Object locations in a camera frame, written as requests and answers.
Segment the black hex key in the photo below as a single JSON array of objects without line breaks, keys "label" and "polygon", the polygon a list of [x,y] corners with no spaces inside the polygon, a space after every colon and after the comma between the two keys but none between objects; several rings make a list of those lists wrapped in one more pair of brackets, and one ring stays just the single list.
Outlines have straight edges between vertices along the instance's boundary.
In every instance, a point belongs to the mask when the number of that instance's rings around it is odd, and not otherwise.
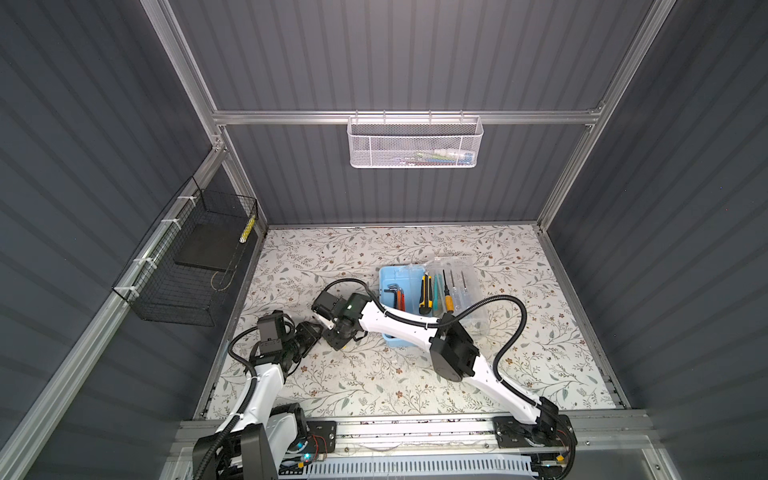
[{"label": "black hex key", "polygon": [[390,293],[393,296],[393,305],[392,307],[395,309],[400,309],[401,307],[401,300],[403,299],[402,295],[402,289],[398,284],[390,284],[385,289],[386,293]]}]

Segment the yellow black utility knife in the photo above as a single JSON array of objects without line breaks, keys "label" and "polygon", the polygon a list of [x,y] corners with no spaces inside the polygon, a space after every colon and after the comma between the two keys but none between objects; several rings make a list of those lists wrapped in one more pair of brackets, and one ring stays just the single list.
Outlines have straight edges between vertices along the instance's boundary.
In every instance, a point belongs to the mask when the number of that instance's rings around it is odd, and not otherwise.
[{"label": "yellow black utility knife", "polygon": [[420,301],[418,307],[421,316],[428,316],[433,311],[432,280],[430,275],[423,275],[420,287]]}]

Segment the blue plastic tool box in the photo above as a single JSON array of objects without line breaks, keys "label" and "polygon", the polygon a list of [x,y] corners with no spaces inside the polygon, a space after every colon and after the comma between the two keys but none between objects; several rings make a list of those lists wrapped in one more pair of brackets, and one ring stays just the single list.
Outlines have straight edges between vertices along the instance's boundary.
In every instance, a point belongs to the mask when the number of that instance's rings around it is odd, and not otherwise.
[{"label": "blue plastic tool box", "polygon": [[451,311],[458,315],[483,298],[471,259],[435,257],[418,264],[384,266],[379,270],[379,301],[430,323]]}]

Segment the teal handled tool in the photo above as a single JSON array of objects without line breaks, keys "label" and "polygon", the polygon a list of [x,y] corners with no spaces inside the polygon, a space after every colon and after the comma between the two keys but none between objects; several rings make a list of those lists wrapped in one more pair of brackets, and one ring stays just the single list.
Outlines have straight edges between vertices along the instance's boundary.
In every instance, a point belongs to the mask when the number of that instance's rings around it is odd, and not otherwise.
[{"label": "teal handled tool", "polygon": [[431,277],[432,280],[432,302],[433,302],[433,310],[439,310],[440,308],[440,290],[439,290],[439,276],[433,276]]}]

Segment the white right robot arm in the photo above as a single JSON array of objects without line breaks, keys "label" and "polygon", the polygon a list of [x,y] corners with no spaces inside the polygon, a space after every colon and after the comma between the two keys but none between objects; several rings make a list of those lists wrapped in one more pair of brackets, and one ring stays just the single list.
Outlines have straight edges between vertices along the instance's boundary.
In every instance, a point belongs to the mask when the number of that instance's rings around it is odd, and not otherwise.
[{"label": "white right robot arm", "polygon": [[314,300],[311,310],[325,326],[327,343],[342,349],[359,332],[382,333],[429,353],[433,370],[448,381],[467,383],[503,406],[522,425],[530,441],[543,444],[569,431],[559,408],[507,381],[496,362],[489,363],[459,319],[410,314],[382,305],[379,300],[354,293],[343,299],[327,291]]}]

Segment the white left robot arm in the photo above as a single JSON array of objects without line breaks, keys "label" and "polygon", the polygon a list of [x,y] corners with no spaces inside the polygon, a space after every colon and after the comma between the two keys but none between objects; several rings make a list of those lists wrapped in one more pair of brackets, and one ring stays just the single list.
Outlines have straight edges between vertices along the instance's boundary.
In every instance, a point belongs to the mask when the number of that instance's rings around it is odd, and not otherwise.
[{"label": "white left robot arm", "polygon": [[275,310],[230,341],[227,354],[244,368],[244,388],[216,432],[195,443],[194,479],[276,479],[322,458],[325,440],[311,433],[302,407],[275,404],[322,330]]}]

